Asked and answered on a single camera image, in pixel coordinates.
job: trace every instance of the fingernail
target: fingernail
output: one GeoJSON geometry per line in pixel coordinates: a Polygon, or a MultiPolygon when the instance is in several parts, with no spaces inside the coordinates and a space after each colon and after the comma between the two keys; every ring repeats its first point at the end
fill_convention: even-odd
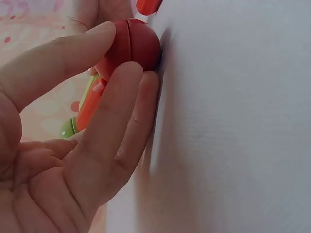
{"type": "Polygon", "coordinates": [[[107,21],[107,22],[104,22],[104,23],[97,25],[96,27],[88,30],[86,33],[100,33],[102,31],[106,31],[106,30],[112,29],[114,27],[115,27],[115,25],[112,22],[107,21]]]}

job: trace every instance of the skin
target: skin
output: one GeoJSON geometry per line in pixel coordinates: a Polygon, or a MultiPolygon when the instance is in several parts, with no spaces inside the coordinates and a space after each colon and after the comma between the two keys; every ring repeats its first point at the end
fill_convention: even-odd
{"type": "Polygon", "coordinates": [[[116,69],[84,132],[70,140],[20,142],[20,112],[94,66],[115,30],[106,22],[0,68],[1,232],[86,233],[99,206],[131,177],[152,130],[159,90],[157,75],[135,62],[116,69]]]}
{"type": "MultiPolygon", "coordinates": [[[[71,0],[66,32],[68,35],[84,33],[105,21],[132,17],[130,0],[71,0]]],[[[94,67],[88,72],[90,75],[97,73],[94,67]]]]}

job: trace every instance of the white surface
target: white surface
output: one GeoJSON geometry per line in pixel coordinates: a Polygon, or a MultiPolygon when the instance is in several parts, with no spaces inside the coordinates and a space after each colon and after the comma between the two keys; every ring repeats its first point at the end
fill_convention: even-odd
{"type": "Polygon", "coordinates": [[[310,0],[164,0],[149,22],[155,135],[108,232],[310,233],[310,0]]]}

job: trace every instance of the red dot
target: red dot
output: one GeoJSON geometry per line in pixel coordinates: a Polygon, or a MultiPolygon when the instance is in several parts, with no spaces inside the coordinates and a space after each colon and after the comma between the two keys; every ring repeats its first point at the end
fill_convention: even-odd
{"type": "Polygon", "coordinates": [[[76,101],[76,102],[73,102],[72,104],[71,104],[71,110],[73,111],[73,112],[78,112],[79,111],[79,102],[78,101],[76,101]]]}
{"type": "Polygon", "coordinates": [[[11,37],[7,37],[7,38],[4,40],[4,42],[5,42],[5,43],[9,43],[10,40],[11,40],[11,37]]]}

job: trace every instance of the green plastic piece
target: green plastic piece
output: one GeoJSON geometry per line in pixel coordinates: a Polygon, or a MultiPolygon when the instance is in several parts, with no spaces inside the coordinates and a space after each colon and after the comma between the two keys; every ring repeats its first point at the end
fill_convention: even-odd
{"type": "Polygon", "coordinates": [[[76,128],[76,119],[75,117],[74,118],[71,118],[69,119],[68,121],[66,121],[63,125],[63,127],[61,128],[61,131],[60,131],[60,137],[63,138],[63,139],[68,139],[72,136],[74,136],[76,134],[75,132],[75,128],[76,128]]]}
{"type": "Polygon", "coordinates": [[[72,123],[72,128],[73,128],[73,131],[74,131],[74,134],[77,134],[79,131],[77,129],[77,125],[76,125],[76,117],[72,118],[71,119],[71,123],[72,123]]]}

